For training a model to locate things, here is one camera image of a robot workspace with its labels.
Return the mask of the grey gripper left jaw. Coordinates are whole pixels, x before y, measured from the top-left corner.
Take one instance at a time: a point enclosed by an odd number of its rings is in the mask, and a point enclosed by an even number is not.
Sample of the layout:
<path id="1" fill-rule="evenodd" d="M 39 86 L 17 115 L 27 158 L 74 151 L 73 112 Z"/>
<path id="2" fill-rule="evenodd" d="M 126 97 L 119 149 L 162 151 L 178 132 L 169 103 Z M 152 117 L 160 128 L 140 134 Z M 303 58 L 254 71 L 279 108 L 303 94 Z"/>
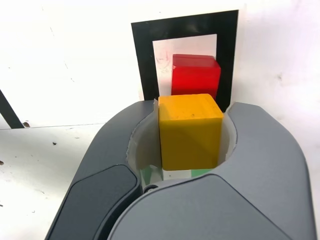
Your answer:
<path id="1" fill-rule="evenodd" d="M 156 100 L 138 101 L 93 138 L 63 198 L 48 240 L 106 240 L 119 216 L 143 194 L 128 162 L 137 128 L 158 113 Z"/>

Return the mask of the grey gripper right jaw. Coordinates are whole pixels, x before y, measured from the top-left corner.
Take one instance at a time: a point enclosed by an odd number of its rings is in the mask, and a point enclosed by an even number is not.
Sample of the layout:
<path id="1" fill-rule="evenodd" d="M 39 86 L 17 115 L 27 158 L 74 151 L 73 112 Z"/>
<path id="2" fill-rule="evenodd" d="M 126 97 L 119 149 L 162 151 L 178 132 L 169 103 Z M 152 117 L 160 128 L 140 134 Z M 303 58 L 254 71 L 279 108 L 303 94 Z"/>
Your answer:
<path id="1" fill-rule="evenodd" d="M 111 240 L 310 240 L 312 196 L 305 156 L 261 107 L 236 102 L 229 158 L 211 172 L 144 194 Z"/>

